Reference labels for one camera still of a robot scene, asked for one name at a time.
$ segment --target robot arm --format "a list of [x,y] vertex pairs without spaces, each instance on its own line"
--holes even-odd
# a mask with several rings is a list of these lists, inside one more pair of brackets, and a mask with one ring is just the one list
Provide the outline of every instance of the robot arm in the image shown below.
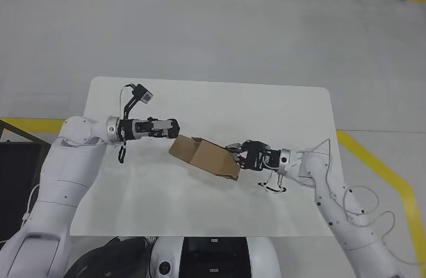
[[98,175],[107,145],[123,144],[120,160],[128,140],[176,138],[179,134],[174,119],[125,118],[93,122],[71,117],[64,122],[44,161],[37,202],[22,228],[0,251],[0,278],[61,278],[71,248],[72,219]]
[[315,204],[343,249],[358,278],[405,278],[380,236],[370,227],[369,217],[345,184],[335,184],[328,175],[331,156],[319,150],[295,152],[273,150],[266,144],[247,140],[227,146],[242,169],[273,170],[278,188],[284,177],[315,189]]

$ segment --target yellow tape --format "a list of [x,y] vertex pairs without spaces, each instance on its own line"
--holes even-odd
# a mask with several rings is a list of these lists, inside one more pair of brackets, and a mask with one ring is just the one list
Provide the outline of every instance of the yellow tape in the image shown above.
[[61,119],[33,119],[23,117],[0,117],[7,122],[26,132],[58,133],[64,120]]
[[426,3],[426,0],[409,0],[409,2],[420,2],[420,3]]
[[[352,136],[342,130],[338,130],[338,141],[356,157],[364,162],[373,172],[387,181],[396,189],[402,200],[404,211],[406,212],[407,224],[415,247],[418,262],[426,262],[426,233],[421,220],[418,204],[416,203],[413,188],[402,177],[398,176],[391,168],[376,158],[365,147],[359,144]],[[420,266],[421,276],[424,275],[426,265]]]

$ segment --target cardboard box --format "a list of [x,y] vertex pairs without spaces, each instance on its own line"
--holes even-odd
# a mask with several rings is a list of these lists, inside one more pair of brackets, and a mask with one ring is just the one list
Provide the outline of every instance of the cardboard box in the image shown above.
[[238,179],[240,166],[231,154],[203,138],[179,135],[170,148],[170,154],[216,176]]

